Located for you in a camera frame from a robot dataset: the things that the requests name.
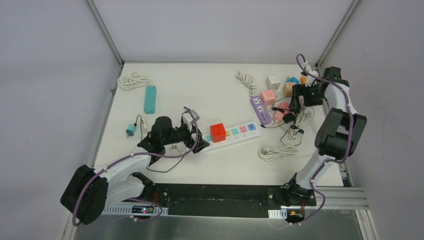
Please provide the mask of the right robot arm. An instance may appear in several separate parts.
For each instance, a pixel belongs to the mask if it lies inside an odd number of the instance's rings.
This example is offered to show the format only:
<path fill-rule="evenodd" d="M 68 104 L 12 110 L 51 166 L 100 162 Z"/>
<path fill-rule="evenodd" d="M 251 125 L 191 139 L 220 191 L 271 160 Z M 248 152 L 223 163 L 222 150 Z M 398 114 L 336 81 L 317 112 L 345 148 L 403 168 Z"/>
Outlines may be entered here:
<path fill-rule="evenodd" d="M 283 196 L 288 206 L 316 205 L 315 183 L 332 165 L 344 163 L 354 153 L 367 118 L 353 107 L 349 90 L 349 82 L 335 66 L 324 70 L 323 79 L 314 77 L 310 86 L 296 84 L 292 87 L 291 112 L 298 114 L 301 107 L 319 106 L 324 101 L 329 111 L 316 134 L 314 153 L 284 188 Z"/>

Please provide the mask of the black charger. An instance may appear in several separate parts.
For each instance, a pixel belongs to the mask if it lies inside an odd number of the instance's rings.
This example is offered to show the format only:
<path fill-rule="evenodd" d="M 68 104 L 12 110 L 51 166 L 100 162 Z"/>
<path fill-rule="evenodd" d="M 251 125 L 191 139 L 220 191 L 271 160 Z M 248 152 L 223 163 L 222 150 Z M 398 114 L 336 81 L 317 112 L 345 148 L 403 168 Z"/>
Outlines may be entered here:
<path fill-rule="evenodd" d="M 289 116 L 291 111 L 289 109 L 290 103 L 282 101 L 277 105 L 277 101 L 272 106 L 266 106 L 264 112 L 265 124 L 261 123 L 263 128 L 279 127 L 285 124 L 284 117 Z"/>

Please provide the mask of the teal charger plug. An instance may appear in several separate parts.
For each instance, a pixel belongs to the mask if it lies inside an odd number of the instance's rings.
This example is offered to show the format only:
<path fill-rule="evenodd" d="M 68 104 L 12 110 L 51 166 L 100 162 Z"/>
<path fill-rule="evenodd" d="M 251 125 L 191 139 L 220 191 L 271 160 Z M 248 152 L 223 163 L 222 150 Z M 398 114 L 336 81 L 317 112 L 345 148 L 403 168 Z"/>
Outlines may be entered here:
<path fill-rule="evenodd" d="M 125 130 L 125 133 L 128 137 L 133 137 L 137 131 L 137 124 L 129 124 L 127 129 Z"/>

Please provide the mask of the pink cube socket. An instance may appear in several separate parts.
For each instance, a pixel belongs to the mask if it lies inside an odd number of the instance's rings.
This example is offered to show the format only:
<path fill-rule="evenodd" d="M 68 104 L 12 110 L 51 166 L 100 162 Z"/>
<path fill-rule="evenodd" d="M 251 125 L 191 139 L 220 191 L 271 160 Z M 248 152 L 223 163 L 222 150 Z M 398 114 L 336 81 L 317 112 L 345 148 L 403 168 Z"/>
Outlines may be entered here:
<path fill-rule="evenodd" d="M 265 107 L 272 106 L 277 99 L 276 94 L 272 89 L 262 91 L 260 93 L 260 98 Z"/>

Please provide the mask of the purple power strip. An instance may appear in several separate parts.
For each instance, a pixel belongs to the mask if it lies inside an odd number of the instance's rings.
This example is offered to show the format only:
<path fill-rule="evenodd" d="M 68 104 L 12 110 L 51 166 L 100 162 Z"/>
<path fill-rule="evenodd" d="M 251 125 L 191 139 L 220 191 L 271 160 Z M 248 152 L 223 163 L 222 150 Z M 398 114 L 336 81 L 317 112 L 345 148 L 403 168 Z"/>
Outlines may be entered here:
<path fill-rule="evenodd" d="M 265 126 L 272 123 L 272 117 L 259 95 L 252 96 L 250 103 L 261 125 Z"/>

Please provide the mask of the teal power strip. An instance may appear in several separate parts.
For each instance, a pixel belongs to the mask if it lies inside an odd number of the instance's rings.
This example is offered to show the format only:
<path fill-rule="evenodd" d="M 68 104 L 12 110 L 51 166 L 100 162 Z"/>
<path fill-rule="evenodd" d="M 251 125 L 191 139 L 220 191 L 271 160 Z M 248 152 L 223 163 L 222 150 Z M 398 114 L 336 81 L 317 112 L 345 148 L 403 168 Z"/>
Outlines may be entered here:
<path fill-rule="evenodd" d="M 144 96 L 144 112 L 152 115 L 156 112 L 157 88 L 152 85 L 146 87 Z"/>

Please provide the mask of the red cube socket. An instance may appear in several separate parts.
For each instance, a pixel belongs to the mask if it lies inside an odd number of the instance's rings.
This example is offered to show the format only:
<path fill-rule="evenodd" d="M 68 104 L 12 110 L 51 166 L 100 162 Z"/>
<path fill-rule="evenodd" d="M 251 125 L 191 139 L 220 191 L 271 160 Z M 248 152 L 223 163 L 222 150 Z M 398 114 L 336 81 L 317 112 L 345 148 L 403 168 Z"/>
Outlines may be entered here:
<path fill-rule="evenodd" d="M 213 143 L 225 141 L 227 138 L 227 132 L 223 123 L 211 125 L 209 127 L 209 133 Z"/>

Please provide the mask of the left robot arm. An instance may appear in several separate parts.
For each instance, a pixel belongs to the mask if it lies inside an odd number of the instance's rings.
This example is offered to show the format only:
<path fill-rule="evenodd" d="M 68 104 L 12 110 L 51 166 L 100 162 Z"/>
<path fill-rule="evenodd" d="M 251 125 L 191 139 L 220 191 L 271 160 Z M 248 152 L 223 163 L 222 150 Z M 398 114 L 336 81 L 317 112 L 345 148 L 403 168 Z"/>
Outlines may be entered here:
<path fill-rule="evenodd" d="M 173 127 L 167 116 L 158 117 L 150 131 L 137 146 L 124 156 L 95 167 L 78 167 L 60 198 L 60 203 L 72 214 L 72 225 L 89 225 L 109 205 L 137 198 L 147 202 L 152 198 L 152 181 L 141 171 L 161 158 L 168 158 L 165 147 L 183 143 L 189 153 L 209 147 L 198 127 L 199 115 L 188 107 L 181 114 L 180 126 Z"/>

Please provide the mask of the white long power strip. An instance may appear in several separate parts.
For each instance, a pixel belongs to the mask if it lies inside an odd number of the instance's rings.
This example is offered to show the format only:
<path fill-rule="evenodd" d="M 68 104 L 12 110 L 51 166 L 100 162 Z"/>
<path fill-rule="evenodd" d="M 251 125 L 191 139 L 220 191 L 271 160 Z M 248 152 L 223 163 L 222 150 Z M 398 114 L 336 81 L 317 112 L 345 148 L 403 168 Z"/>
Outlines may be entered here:
<path fill-rule="evenodd" d="M 209 146 L 205 147 L 201 152 L 211 152 L 258 139 L 261 137 L 260 129 L 261 126 L 255 121 L 229 127 L 224 130 L 225 139 L 222 141 L 214 142 L 211 126 L 209 134 L 205 134 L 203 136 L 203 139 L 209 143 Z"/>

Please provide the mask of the white cube socket with picture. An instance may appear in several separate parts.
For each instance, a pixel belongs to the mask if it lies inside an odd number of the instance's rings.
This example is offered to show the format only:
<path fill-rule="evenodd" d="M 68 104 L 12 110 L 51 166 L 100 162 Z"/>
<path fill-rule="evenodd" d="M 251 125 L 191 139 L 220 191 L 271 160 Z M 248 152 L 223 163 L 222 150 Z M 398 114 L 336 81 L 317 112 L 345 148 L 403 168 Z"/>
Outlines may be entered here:
<path fill-rule="evenodd" d="M 269 90 L 277 90 L 281 85 L 281 80 L 277 75 L 268 75 L 265 83 Z"/>

